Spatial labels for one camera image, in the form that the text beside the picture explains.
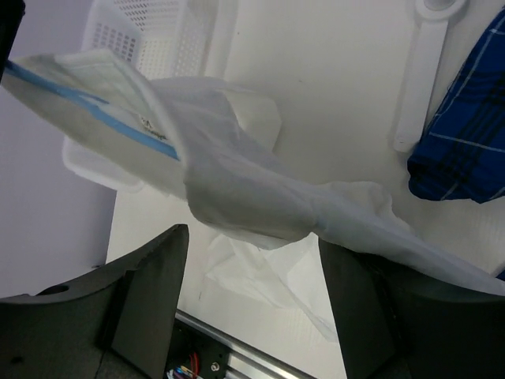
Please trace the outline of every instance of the white tool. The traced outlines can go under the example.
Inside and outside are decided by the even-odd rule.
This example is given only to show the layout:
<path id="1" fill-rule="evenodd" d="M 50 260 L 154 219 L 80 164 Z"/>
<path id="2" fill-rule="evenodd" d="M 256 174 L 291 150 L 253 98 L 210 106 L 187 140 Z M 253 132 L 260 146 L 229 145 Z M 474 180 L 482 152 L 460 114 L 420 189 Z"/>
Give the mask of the white tool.
<path id="1" fill-rule="evenodd" d="M 397 152 L 409 152 L 421 139 L 447 29 L 450 22 L 463 16 L 467 3 L 467 0 L 416 0 L 421 29 L 406 71 L 393 144 Z"/>

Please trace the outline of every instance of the blue wire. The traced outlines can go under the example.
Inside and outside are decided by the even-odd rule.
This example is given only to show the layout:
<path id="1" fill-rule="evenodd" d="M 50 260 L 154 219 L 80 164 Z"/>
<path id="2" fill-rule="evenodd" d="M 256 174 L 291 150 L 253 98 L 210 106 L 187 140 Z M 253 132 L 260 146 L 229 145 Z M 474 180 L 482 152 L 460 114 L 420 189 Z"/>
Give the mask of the blue wire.
<path id="1" fill-rule="evenodd" d="M 123 134 L 124 136 L 127 136 L 128 138 L 144 146 L 147 146 L 148 148 L 156 150 L 157 152 L 161 152 L 170 158 L 179 160 L 177 152 L 173 146 L 166 144 L 154 137 L 150 137 L 147 134 L 144 134 L 132 128 L 131 126 L 126 125 L 124 122 L 121 122 L 112 117 L 107 112 L 104 112 L 96 104 L 90 103 L 88 99 L 93 99 L 98 103 L 108 105 L 109 103 L 106 100 L 92 94 L 66 87 L 64 85 L 54 83 L 53 81 L 49 81 L 11 61 L 8 61 L 6 63 L 5 72 L 30 84 L 44 88 L 48 92 L 61 96 L 64 99 L 67 99 L 68 101 L 87 110 L 94 118 L 103 122 L 110 128 L 114 129 L 116 132 Z"/>

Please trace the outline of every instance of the gray wall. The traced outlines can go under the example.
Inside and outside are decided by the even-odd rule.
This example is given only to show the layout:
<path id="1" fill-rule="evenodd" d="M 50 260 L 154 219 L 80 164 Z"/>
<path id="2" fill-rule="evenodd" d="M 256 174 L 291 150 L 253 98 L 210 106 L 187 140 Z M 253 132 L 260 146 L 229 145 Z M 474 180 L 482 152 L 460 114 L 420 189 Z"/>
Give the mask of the gray wall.
<path id="1" fill-rule="evenodd" d="M 25 0 L 11 57 L 75 52 L 92 0 Z M 102 264 L 115 192 L 67 171 L 63 134 L 0 90 L 0 298 Z"/>

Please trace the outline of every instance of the perforated basket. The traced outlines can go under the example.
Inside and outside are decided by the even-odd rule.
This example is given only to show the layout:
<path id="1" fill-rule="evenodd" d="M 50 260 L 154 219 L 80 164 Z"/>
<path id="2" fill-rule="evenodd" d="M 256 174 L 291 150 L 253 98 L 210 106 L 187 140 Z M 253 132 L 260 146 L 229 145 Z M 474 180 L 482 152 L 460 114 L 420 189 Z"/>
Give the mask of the perforated basket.
<path id="1" fill-rule="evenodd" d="M 203 74 L 219 0 L 95 0 L 83 49 L 108 47 L 147 79 Z"/>

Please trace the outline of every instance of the white plastic basket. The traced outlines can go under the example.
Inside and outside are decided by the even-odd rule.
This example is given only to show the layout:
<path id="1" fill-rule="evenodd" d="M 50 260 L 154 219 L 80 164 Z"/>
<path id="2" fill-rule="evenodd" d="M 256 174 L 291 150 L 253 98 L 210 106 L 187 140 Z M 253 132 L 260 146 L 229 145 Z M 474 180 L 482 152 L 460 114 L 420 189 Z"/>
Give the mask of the white plastic basket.
<path id="1" fill-rule="evenodd" d="M 149 80 L 222 77 L 230 53 L 238 0 L 95 0 L 82 50 L 106 47 Z M 63 162 L 79 176 L 114 190 L 143 183 L 69 138 Z"/>

